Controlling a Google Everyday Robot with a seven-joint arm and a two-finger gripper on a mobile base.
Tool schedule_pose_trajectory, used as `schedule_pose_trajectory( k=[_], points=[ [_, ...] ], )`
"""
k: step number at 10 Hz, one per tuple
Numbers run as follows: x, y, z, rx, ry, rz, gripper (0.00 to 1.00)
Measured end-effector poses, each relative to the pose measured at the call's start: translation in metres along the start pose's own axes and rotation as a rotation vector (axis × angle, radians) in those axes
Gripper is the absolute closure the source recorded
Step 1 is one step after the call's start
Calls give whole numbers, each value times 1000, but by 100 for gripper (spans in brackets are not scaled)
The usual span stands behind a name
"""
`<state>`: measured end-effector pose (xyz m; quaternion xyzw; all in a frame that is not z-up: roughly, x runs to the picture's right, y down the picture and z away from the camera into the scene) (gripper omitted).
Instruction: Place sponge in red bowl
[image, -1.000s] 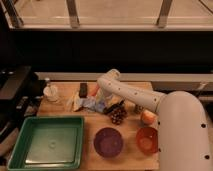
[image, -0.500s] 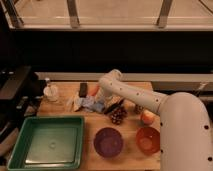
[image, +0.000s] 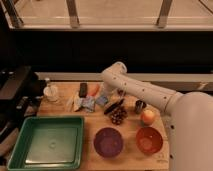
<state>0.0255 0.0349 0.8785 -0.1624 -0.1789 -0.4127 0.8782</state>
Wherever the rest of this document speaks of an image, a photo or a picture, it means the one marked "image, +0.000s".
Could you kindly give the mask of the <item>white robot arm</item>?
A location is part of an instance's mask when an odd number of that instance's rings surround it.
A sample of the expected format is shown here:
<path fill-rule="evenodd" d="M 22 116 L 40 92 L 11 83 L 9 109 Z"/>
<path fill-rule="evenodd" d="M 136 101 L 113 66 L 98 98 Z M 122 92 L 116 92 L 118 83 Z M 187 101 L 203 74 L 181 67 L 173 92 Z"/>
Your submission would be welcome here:
<path fill-rule="evenodd" d="M 213 171 L 213 96 L 182 94 L 126 76 L 124 63 L 102 71 L 104 91 L 122 89 L 171 116 L 169 171 Z"/>

